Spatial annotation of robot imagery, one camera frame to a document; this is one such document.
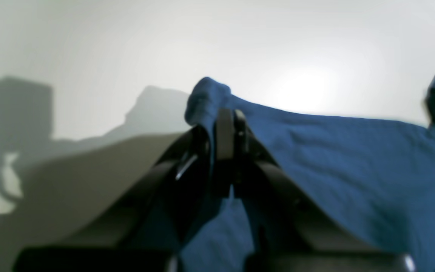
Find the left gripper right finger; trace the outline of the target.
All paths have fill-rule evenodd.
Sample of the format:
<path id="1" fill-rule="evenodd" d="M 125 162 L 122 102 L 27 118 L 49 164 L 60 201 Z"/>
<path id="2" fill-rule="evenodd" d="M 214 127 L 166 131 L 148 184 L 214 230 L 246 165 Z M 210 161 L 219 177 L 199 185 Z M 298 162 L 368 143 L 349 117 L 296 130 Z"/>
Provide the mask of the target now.
<path id="1" fill-rule="evenodd" d="M 407 253 L 387 253 L 355 238 L 280 168 L 240 110 L 216 118 L 216 196 L 234 188 L 271 222 L 259 224 L 258 246 L 245 272 L 414 272 Z"/>

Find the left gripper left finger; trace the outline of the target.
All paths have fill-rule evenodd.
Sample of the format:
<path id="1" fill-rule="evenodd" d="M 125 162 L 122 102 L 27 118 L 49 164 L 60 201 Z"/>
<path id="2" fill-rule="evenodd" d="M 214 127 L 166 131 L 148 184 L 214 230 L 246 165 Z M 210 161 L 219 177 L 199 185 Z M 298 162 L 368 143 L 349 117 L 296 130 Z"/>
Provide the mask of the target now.
<path id="1" fill-rule="evenodd" d="M 14 271 L 178 272 L 177 252 L 207 191 L 209 143 L 206 130 L 193 127 L 102 215 L 60 242 L 25 248 L 14 262 Z M 168 234 L 177 236 L 176 246 L 136 249 L 133 238 L 158 206 L 170 221 Z"/>

